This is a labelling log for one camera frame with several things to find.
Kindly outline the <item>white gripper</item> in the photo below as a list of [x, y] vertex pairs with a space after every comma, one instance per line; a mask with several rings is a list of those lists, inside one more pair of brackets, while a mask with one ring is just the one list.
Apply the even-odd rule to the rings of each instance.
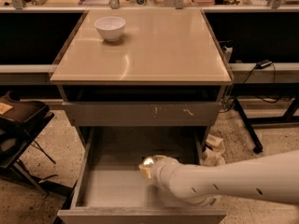
[[141, 174], [160, 189], [167, 189], [169, 187], [169, 180], [171, 174], [179, 168], [179, 162], [176, 159], [167, 157], [165, 155], [154, 155], [154, 164], [139, 165]]

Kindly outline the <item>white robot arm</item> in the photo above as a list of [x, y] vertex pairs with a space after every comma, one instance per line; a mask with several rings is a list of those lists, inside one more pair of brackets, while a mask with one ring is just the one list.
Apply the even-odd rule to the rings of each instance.
[[155, 187], [186, 203], [233, 196], [299, 204], [298, 150], [212, 167], [155, 155], [147, 157], [139, 170]]

